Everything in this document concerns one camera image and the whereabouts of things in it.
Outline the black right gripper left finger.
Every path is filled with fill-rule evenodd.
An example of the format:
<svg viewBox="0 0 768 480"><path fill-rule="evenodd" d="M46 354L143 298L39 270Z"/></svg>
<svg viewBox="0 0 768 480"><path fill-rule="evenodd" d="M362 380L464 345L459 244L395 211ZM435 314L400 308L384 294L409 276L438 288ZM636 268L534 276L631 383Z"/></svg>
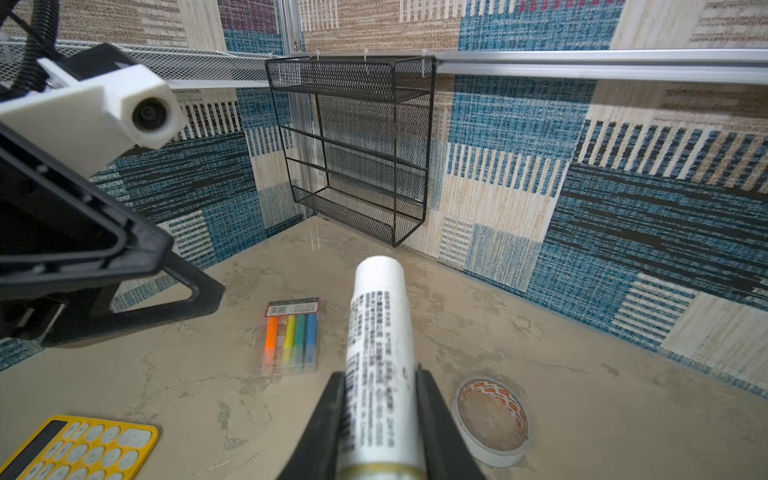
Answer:
<svg viewBox="0 0 768 480"><path fill-rule="evenodd" d="M345 391L345 374L334 372L279 480L336 478Z"/></svg>

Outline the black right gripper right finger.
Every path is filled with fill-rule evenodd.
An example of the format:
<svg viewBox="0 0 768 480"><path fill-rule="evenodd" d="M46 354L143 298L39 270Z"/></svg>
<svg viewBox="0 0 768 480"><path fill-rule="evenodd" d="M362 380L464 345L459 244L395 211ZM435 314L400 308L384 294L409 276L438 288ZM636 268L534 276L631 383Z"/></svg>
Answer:
<svg viewBox="0 0 768 480"><path fill-rule="evenodd" d="M417 367L417 411L428 478L431 480L484 479L470 454L433 375Z"/></svg>

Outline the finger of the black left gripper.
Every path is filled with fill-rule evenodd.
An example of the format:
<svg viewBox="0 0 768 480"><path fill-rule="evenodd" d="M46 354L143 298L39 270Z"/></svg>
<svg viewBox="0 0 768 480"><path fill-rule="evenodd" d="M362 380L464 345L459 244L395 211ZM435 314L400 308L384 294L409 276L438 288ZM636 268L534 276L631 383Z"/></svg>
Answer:
<svg viewBox="0 0 768 480"><path fill-rule="evenodd" d="M1 128L1 297L152 275L171 236L7 126Z"/></svg>
<svg viewBox="0 0 768 480"><path fill-rule="evenodd" d="M186 299L114 312L111 301L116 284L36 299L1 302L1 338L39 340L44 347L129 333L189 320L216 312L225 293L223 284L175 253L169 253L162 271L189 291Z"/></svg>

